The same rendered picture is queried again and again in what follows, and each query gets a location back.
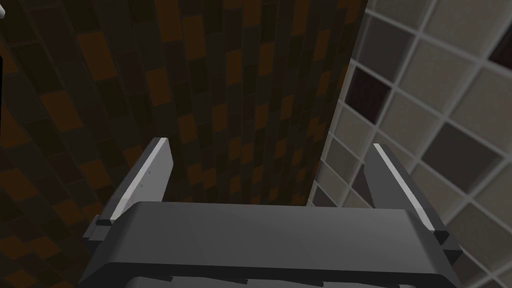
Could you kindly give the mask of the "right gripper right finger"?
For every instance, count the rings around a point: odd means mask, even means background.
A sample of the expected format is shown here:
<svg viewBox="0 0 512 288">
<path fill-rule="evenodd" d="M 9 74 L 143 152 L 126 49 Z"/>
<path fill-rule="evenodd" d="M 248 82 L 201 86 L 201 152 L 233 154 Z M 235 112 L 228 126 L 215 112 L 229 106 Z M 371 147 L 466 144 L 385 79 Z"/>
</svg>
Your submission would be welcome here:
<svg viewBox="0 0 512 288">
<path fill-rule="evenodd" d="M 449 263 L 455 264 L 463 254 L 460 245 L 392 150 L 371 144 L 363 171 L 374 206 L 411 212 L 434 235 Z"/>
</svg>

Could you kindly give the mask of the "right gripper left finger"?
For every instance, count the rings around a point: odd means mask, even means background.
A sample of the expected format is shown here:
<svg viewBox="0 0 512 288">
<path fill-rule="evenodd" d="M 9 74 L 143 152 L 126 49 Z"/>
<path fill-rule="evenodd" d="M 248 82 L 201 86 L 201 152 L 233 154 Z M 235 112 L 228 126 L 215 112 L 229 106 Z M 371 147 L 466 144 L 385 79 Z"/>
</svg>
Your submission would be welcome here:
<svg viewBox="0 0 512 288">
<path fill-rule="evenodd" d="M 173 170 L 169 140 L 155 137 L 116 188 L 101 214 L 83 234 L 85 242 L 101 242 L 110 226 L 138 202 L 162 202 Z"/>
</svg>

